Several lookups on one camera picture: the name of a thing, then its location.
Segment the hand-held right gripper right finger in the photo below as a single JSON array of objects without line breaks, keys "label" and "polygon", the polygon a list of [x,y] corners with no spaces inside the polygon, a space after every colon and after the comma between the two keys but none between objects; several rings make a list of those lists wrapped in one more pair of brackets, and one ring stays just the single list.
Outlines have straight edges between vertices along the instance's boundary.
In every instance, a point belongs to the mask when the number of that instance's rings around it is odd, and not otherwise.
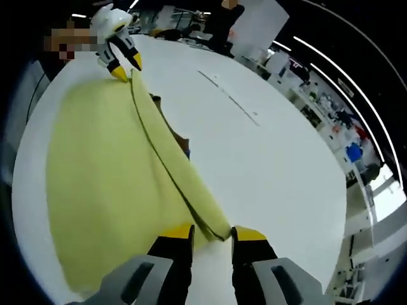
[{"label": "hand-held right gripper right finger", "polygon": [[232,283],[238,304],[330,304],[321,283],[288,258],[277,257],[267,238],[242,226],[231,229]]}]

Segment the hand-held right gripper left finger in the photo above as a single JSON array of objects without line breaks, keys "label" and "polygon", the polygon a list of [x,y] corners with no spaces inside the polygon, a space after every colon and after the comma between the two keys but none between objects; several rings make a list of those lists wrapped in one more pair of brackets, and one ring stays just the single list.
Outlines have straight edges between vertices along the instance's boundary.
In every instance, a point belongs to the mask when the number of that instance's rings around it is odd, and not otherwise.
[{"label": "hand-held right gripper left finger", "polygon": [[81,304],[184,304],[191,285],[195,226],[182,224],[103,277]]}]

